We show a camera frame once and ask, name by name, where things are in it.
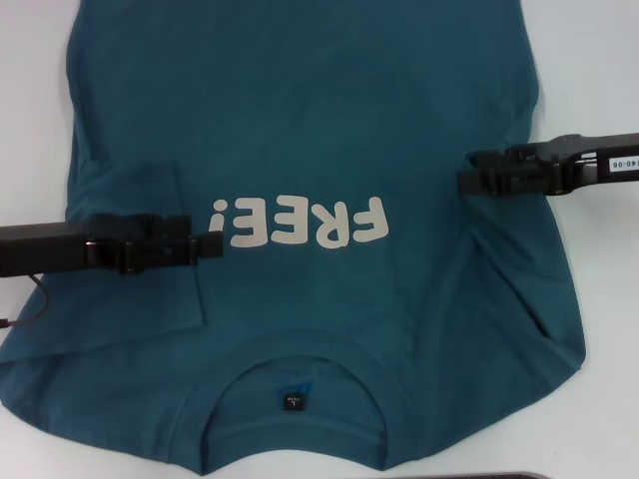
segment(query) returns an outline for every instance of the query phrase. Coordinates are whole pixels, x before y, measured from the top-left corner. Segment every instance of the teal t-shirt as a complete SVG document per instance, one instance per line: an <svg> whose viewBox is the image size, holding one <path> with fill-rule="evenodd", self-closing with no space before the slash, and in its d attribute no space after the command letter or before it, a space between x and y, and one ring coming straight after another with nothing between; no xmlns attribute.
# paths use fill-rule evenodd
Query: teal t-shirt
<svg viewBox="0 0 639 479"><path fill-rule="evenodd" d="M528 139L518 1L84 0L67 68L68 220L191 215L226 250L46 276L0 349L18 417L200 474L273 449L385 469L580 367L545 198L455 186Z"/></svg>

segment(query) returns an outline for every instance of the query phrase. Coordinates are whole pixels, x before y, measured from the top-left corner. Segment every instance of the white table surface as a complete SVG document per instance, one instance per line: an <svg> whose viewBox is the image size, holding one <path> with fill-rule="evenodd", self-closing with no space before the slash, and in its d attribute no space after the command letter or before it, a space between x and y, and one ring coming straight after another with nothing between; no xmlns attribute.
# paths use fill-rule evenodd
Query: white table surface
<svg viewBox="0 0 639 479"><path fill-rule="evenodd" d="M523 5L542 84L534 139L639 132L639 2ZM64 55L76 8L77 0L0 0L0 225L63 217L72 124ZM552 205L588 342L584 369L562 388L434 457L383 474L340 459L281 451L243 459L212 477L498 471L534 471L553 479L639 477L639 183L591 187ZM15 316L29 282L0 279L0 316ZM196 476L47 435L0 407L0 477Z"/></svg>

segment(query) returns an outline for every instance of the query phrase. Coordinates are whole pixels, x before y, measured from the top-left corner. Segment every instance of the cable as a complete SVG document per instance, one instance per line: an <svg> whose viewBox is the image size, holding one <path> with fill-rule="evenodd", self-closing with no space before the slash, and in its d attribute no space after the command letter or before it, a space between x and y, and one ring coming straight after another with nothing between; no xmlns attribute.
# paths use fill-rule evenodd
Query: cable
<svg viewBox="0 0 639 479"><path fill-rule="evenodd" d="M29 274L29 277L31 278L33 282L36 283L36 285L40 288L40 290L44 294L44 304L42 305L42 307L40 308L38 312L36 312L31 317L27 317L26 319L21 319L19 321L10 321L9 319L0 319L0 329L4 329L5 327L11 327L11 326L26 326L27 324L32 324L33 322L40 319L40 317L42 317L42 315L49 308L49 290L42 283L42 281L38 279L36 276L34 276L33 274Z"/></svg>

